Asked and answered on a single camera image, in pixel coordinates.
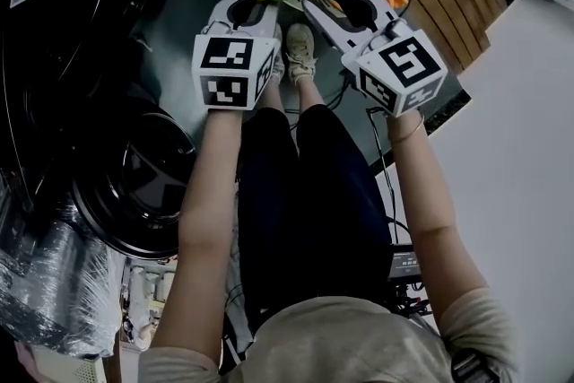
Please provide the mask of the gold bangle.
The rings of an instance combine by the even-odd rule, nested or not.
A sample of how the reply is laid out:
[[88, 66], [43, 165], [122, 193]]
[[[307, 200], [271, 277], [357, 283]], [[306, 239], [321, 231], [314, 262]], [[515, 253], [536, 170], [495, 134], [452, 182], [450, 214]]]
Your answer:
[[[412, 125], [409, 130], [407, 130], [409, 123], [414, 123], [414, 117], [418, 117], [418, 122], [416, 125]], [[400, 117], [391, 117], [387, 121], [387, 132], [388, 139], [392, 146], [402, 144], [411, 138], [415, 133], [424, 129], [425, 116], [417, 109], [411, 110]]]

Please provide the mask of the white perforated box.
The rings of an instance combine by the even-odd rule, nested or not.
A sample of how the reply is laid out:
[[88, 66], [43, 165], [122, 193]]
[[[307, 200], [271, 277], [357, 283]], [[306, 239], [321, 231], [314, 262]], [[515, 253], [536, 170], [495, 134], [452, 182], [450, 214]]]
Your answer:
[[37, 371], [51, 383], [107, 383], [101, 357], [80, 359], [43, 346], [32, 346], [31, 353]]

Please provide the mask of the person's beige shoe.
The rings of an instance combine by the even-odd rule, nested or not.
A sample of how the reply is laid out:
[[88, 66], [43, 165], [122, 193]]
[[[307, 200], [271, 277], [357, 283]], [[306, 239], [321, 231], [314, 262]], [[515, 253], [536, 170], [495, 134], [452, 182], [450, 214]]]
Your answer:
[[315, 40], [310, 27], [303, 23], [290, 26], [286, 36], [286, 57], [291, 81], [297, 84], [301, 78], [314, 79], [316, 62]]
[[285, 64], [283, 62], [283, 32], [279, 24], [275, 25], [274, 38], [277, 40], [277, 44], [275, 47], [276, 54], [271, 73], [271, 81], [279, 85], [285, 73]]

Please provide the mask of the person's black trousers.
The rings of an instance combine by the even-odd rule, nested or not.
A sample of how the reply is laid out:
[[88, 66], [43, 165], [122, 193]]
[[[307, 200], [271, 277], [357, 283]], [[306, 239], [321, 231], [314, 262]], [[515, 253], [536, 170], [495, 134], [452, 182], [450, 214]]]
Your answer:
[[245, 123], [239, 155], [239, 261], [251, 329], [316, 297], [381, 304], [392, 262], [377, 181], [336, 114], [278, 109]]

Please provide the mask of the person's left forearm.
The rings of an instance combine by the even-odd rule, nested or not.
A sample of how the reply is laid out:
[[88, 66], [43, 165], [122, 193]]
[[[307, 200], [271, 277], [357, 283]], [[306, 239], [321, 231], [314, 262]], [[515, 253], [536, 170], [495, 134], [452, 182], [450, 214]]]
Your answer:
[[232, 243], [242, 113], [211, 110], [178, 221], [178, 264], [153, 347], [218, 363]]

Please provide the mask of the plastic-wrapped black appliance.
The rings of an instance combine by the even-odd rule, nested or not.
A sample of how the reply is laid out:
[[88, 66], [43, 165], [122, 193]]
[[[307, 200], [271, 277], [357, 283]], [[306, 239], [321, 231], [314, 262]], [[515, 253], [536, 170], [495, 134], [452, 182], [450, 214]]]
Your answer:
[[124, 264], [70, 194], [30, 209], [0, 179], [0, 327], [13, 338], [77, 358], [112, 355]]

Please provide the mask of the black washing machine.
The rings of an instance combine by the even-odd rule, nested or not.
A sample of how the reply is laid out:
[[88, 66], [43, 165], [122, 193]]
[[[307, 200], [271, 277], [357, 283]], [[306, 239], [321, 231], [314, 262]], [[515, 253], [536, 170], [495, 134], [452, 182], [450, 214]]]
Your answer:
[[72, 196], [76, 146], [96, 112], [176, 121], [141, 80], [139, 28], [165, 2], [0, 0], [0, 179], [30, 209]]

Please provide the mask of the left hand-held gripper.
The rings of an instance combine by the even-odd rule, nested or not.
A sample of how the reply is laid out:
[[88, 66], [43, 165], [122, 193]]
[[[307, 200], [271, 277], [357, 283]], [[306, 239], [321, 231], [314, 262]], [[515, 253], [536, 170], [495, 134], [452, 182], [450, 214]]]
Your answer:
[[275, 47], [276, 3], [221, 0], [198, 34], [191, 74], [200, 102], [207, 109], [252, 110], [271, 78]]

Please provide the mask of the person's right forearm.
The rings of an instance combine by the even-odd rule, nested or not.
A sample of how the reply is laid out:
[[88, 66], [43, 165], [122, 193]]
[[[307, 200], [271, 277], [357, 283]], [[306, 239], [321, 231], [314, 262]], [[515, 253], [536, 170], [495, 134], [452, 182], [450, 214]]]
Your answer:
[[488, 286], [457, 229], [448, 184], [425, 129], [392, 146], [422, 280], [436, 321], [463, 295]]

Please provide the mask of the black electronics box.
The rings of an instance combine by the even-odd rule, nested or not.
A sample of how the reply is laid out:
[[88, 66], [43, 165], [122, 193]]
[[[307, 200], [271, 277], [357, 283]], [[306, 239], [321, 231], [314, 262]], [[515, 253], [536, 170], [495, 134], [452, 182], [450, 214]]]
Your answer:
[[392, 262], [387, 281], [393, 284], [411, 284], [422, 281], [421, 268], [412, 244], [391, 246]]

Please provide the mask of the person's right beige shoe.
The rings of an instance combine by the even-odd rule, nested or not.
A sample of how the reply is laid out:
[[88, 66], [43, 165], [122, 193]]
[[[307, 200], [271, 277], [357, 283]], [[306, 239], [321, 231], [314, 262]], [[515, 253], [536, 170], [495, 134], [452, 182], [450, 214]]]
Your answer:
[[303, 23], [290, 26], [286, 36], [286, 57], [291, 81], [297, 84], [301, 78], [314, 79], [316, 62], [315, 40], [310, 27]]

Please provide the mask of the person's grey shirt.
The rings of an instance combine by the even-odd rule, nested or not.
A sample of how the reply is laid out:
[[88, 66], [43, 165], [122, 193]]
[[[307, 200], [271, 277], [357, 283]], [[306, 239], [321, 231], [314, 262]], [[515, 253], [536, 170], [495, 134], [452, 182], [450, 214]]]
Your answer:
[[509, 316], [486, 288], [456, 300], [438, 330], [368, 300], [323, 297], [269, 318], [224, 376], [201, 353], [162, 347], [140, 355], [138, 383], [452, 383], [466, 349], [500, 383], [521, 383]]

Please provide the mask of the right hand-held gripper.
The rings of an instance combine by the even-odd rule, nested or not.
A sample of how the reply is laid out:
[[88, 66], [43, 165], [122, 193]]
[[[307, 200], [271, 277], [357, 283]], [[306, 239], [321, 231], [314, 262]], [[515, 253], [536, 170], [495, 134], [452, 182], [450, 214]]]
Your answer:
[[439, 93], [446, 64], [426, 33], [397, 18], [388, 0], [301, 0], [301, 5], [330, 46], [344, 53], [342, 64], [354, 75], [355, 87], [388, 115], [397, 118]]

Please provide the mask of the person's left beige shoe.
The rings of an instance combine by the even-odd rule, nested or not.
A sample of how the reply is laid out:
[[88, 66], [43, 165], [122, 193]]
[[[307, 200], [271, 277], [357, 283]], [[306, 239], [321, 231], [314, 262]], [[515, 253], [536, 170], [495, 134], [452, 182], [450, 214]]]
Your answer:
[[271, 73], [271, 81], [279, 85], [285, 73], [285, 64], [283, 62], [283, 32], [279, 24], [275, 25], [274, 38], [277, 40], [277, 44], [275, 47], [276, 54]]

